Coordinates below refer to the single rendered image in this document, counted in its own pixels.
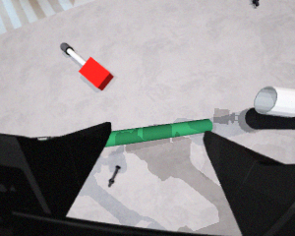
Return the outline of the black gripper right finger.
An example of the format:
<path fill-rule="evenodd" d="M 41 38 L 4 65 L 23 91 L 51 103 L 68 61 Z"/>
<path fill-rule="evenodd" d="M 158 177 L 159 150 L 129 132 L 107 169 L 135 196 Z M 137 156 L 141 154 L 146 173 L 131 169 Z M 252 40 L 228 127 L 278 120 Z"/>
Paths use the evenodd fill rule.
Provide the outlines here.
<path fill-rule="evenodd" d="M 295 212 L 295 164 L 211 131 L 203 143 L 242 236 L 273 236 Z"/>

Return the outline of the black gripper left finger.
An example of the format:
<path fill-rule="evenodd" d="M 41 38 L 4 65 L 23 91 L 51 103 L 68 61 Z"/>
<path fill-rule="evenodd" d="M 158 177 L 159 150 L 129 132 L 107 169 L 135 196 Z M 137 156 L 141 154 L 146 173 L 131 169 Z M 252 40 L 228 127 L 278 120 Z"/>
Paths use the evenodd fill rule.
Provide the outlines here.
<path fill-rule="evenodd" d="M 0 165 L 23 169 L 43 211 L 66 216 L 110 134 L 110 122 L 44 141 L 0 133 Z"/>

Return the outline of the green cylinder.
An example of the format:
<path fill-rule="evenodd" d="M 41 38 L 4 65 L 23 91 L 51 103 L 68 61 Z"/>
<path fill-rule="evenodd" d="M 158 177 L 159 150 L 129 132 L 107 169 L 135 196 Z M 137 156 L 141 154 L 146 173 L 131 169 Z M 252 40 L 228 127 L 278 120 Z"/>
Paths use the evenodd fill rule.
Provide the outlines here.
<path fill-rule="evenodd" d="M 212 130 L 209 119 L 111 131 L 105 148 L 195 135 Z"/>

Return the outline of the black cylinder with cap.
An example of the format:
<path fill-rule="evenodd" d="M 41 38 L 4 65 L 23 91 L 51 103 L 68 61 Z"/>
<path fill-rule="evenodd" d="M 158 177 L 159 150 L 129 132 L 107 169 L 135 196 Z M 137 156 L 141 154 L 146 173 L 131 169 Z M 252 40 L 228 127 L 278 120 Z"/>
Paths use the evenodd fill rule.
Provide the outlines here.
<path fill-rule="evenodd" d="M 254 130 L 284 129 L 295 130 L 295 117 L 280 117 L 258 113 L 255 107 L 249 109 L 245 121 Z"/>

